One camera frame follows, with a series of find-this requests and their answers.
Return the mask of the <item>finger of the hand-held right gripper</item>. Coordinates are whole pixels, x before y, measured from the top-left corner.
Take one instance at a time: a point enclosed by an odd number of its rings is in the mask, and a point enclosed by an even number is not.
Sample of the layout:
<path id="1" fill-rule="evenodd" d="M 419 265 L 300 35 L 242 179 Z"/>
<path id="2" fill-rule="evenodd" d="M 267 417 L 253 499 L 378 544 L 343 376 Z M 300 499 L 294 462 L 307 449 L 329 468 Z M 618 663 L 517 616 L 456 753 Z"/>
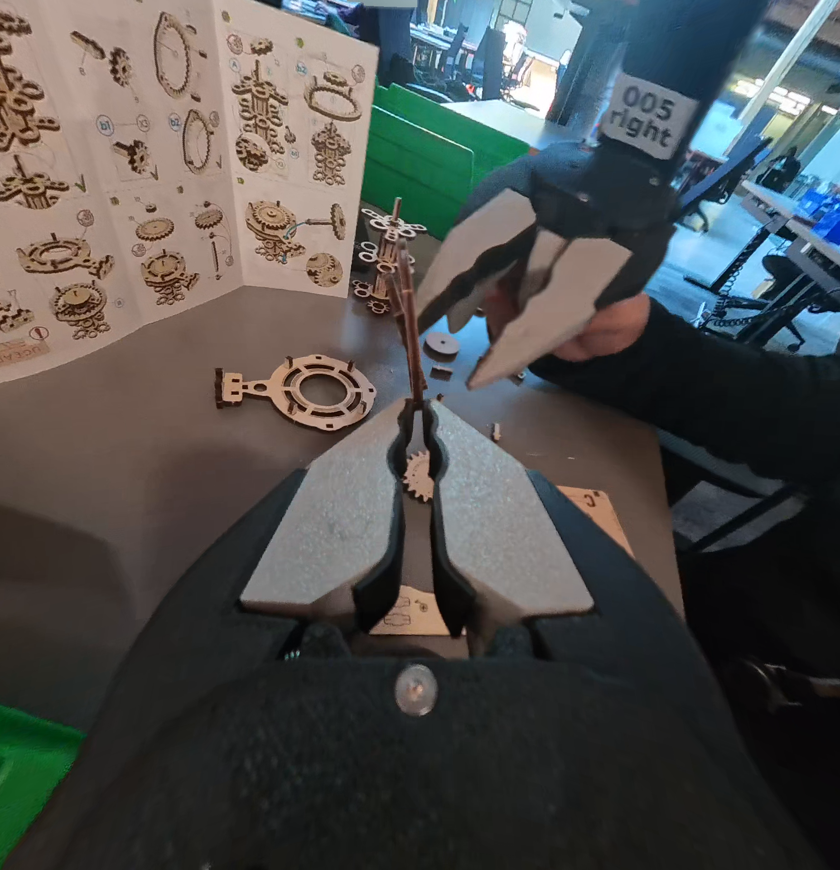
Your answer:
<path id="1" fill-rule="evenodd" d="M 478 306 L 469 303 L 476 288 L 527 256 L 536 228 L 537 215 L 531 201 L 511 189 L 497 194 L 455 225 L 415 291 L 419 332 L 451 316 L 458 321 L 459 331 Z"/>
<path id="2" fill-rule="evenodd" d="M 632 258 L 610 238 L 565 239 L 536 232 L 530 252 L 484 278 L 479 299 L 499 282 L 508 285 L 517 314 L 505 325 L 466 381 L 471 390 L 516 375 L 574 338 L 597 312 L 597 302 Z"/>

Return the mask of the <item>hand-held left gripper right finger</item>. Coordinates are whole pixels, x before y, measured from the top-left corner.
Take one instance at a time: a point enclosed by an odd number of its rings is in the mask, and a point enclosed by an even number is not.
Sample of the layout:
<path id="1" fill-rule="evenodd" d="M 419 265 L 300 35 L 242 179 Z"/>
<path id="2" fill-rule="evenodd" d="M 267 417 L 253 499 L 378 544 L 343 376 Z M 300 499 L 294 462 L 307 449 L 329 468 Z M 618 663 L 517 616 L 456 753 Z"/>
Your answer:
<path id="1" fill-rule="evenodd" d="M 452 636 L 588 614 L 594 601 L 529 471 L 437 400 L 424 404 L 433 477 L 433 587 Z"/>

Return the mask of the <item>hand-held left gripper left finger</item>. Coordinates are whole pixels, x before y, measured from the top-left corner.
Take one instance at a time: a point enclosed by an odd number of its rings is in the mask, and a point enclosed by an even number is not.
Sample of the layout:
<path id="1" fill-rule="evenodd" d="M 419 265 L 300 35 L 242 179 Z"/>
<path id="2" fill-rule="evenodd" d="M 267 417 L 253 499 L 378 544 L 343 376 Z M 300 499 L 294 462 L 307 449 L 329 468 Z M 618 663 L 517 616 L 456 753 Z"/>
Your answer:
<path id="1" fill-rule="evenodd" d="M 397 400 L 310 462 L 241 592 L 245 611 L 361 633 L 383 620 L 400 594 L 415 409 Z"/>

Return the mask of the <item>wooden ring gear square holes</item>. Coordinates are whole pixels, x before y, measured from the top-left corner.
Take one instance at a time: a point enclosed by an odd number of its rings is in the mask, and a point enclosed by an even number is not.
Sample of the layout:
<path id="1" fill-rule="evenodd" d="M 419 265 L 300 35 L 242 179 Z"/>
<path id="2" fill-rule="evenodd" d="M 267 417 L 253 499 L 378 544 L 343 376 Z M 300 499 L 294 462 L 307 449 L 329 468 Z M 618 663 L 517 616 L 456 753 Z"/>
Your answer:
<path id="1" fill-rule="evenodd" d="M 410 380 L 410 399 L 415 411 L 422 409 L 427 389 L 419 345 L 415 294 L 409 254 L 404 240 L 396 243 L 395 271 L 385 277 L 385 286 L 396 326 L 402 338 Z"/>

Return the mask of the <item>round wooden frame with handle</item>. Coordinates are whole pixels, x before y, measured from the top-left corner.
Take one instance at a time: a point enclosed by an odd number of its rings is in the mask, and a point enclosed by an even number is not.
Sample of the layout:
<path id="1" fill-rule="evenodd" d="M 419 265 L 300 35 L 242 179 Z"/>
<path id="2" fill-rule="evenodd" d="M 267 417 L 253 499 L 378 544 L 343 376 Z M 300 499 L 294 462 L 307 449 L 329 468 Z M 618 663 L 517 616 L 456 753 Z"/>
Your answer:
<path id="1" fill-rule="evenodd" d="M 342 398 L 323 404 L 308 397 L 306 383 L 327 379 L 339 386 Z M 353 360 L 342 361 L 325 354 L 286 356 L 284 362 L 265 378 L 246 379 L 239 372 L 214 370 L 215 402 L 219 409 L 240 407 L 247 397 L 264 399 L 284 419 L 306 429 L 327 433 L 362 422 L 377 399 L 377 389 Z"/>

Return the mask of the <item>person's right forearm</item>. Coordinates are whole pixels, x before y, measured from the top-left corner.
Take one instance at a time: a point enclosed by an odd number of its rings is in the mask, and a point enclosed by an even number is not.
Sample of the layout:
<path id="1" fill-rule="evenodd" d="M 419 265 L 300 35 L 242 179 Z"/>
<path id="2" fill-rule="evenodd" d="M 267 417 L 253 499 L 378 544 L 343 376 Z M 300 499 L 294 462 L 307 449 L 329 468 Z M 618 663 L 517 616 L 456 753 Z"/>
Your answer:
<path id="1" fill-rule="evenodd" d="M 537 377 L 768 479 L 840 495 L 840 355 L 791 356 L 699 332 L 656 300 L 622 353 Z"/>

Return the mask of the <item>wooden clover-shaped model assembly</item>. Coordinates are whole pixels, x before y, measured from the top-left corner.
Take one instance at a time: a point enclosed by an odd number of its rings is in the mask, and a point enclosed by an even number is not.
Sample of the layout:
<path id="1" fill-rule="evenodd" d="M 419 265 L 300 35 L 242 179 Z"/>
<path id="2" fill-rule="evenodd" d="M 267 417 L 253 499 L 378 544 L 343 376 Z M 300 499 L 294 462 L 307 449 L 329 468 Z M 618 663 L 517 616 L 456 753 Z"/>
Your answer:
<path id="1" fill-rule="evenodd" d="M 350 291 L 372 315 L 380 318 L 391 312 L 388 287 L 391 280 L 398 278 L 400 243 L 410 245 L 428 233 L 426 225 L 403 216 L 402 197 L 394 198 L 389 212 L 370 205 L 360 209 L 352 264 L 354 271 L 362 276 L 351 279 Z"/>

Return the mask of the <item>person's right hand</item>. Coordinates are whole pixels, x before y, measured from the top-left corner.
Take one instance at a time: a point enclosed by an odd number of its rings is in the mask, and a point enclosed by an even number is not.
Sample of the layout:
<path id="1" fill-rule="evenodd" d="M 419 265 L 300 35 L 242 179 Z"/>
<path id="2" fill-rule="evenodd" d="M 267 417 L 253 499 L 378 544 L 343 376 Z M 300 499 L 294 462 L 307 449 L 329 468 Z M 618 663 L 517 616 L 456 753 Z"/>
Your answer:
<path id="1" fill-rule="evenodd" d="M 645 332 L 652 312 L 652 300 L 643 292 L 598 311 L 582 332 L 560 345 L 553 355 L 568 363 L 622 353 Z"/>

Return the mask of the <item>green plastic bin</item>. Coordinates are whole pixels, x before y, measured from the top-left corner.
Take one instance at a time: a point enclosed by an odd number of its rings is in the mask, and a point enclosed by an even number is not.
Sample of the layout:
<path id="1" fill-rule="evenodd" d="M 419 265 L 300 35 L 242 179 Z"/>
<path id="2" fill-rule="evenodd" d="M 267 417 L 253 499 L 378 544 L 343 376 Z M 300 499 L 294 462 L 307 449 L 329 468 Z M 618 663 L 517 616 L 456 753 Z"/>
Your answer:
<path id="1" fill-rule="evenodd" d="M 75 762 L 85 735 L 0 705 L 0 868 Z"/>
<path id="2" fill-rule="evenodd" d="M 469 193 L 528 144 L 400 85 L 376 85 L 362 201 L 382 208 L 401 198 L 400 216 L 443 239 Z"/>

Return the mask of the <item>wooden sheet with ship wheel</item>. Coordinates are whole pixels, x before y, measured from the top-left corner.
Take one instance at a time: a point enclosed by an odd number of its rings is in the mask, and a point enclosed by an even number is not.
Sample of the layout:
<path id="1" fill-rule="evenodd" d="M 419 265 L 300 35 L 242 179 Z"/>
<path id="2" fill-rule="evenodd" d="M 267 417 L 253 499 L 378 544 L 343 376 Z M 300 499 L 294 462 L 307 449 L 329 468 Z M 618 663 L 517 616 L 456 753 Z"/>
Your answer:
<path id="1" fill-rule="evenodd" d="M 559 486 L 558 489 L 621 549 L 624 549 L 629 556 L 634 556 L 607 493 L 572 486 Z M 401 585 L 396 603 L 371 629 L 371 636 L 447 637 L 449 630 L 433 593 L 420 591 L 409 585 Z"/>

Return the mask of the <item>small wooden gear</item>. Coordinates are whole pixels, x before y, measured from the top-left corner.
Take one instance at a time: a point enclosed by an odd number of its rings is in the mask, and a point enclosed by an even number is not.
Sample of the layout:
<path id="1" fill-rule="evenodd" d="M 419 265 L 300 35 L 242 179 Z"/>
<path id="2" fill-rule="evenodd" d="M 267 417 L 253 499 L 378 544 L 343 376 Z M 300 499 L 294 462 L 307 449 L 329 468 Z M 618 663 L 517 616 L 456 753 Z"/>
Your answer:
<path id="1" fill-rule="evenodd" d="M 424 504 L 431 502 L 435 483 L 430 475 L 429 451 L 418 451 L 409 456 L 402 482 L 412 498 Z"/>

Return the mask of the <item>long office desk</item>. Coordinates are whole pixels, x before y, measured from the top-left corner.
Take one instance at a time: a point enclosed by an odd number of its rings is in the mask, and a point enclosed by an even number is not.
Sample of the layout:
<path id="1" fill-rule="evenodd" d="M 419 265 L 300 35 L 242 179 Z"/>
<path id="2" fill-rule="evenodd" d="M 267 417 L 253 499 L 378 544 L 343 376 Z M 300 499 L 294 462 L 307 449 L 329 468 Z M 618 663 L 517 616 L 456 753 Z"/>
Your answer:
<path id="1" fill-rule="evenodd" d="M 561 139 L 564 128 L 504 100 L 450 102 L 443 108 L 510 136 L 536 154 Z"/>

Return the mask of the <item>row of blue plastic crates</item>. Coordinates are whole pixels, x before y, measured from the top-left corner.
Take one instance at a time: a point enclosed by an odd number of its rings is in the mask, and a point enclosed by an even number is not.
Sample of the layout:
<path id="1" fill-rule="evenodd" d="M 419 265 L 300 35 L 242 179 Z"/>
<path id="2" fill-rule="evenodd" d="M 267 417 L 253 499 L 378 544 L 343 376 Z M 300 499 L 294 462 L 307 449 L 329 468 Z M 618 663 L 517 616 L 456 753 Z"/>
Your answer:
<path id="1" fill-rule="evenodd" d="M 840 184 L 811 187 L 797 202 L 795 218 L 830 245 L 840 245 Z"/>

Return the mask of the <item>folded paper instruction sheet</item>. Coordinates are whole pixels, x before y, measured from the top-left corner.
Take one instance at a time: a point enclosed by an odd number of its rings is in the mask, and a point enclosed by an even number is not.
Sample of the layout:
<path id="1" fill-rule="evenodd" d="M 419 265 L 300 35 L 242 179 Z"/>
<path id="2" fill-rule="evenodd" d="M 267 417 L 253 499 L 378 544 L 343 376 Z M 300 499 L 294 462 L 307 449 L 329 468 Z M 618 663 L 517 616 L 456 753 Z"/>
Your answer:
<path id="1" fill-rule="evenodd" d="M 347 296 L 377 61 L 258 2 L 0 2 L 0 384 L 241 286 Z"/>

